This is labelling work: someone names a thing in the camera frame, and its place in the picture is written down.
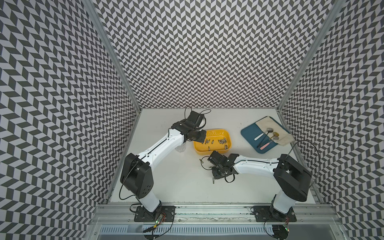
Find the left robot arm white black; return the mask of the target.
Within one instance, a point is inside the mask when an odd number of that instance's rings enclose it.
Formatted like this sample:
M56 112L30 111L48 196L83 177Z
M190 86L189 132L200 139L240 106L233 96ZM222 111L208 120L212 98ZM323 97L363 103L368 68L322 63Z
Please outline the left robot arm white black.
M155 168L168 154L186 142L203 143L207 135L204 130L206 123L203 112L191 110L187 117L168 128L167 133L154 145L137 155L126 155L120 176L120 190L125 188L130 191L149 213L158 212L162 202L153 192Z

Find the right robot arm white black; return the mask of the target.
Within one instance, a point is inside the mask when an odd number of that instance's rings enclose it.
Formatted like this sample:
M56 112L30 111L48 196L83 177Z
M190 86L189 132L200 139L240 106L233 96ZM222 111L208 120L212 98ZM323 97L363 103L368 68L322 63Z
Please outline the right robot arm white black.
M276 180L281 190L272 201L271 214L287 215L295 203L307 200L313 174L290 155L265 160L239 154L226 157L214 151L208 161L213 164L211 171L215 180L240 174Z

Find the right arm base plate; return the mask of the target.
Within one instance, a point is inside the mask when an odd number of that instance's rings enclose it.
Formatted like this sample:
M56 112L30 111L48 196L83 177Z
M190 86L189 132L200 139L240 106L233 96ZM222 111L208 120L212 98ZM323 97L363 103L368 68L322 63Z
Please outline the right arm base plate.
M293 207L286 214L275 210L272 206L253 206L251 212L254 214L256 221L261 222L279 222L279 223L295 223L297 222L296 213Z

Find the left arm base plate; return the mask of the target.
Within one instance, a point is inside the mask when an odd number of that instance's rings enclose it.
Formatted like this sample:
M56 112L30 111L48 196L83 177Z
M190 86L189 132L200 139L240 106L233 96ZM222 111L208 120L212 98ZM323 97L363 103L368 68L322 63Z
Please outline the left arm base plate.
M135 210L134 222L155 222L161 215L165 222L173 222L175 218L175 206L159 206L154 212L149 212L143 206L138 206Z

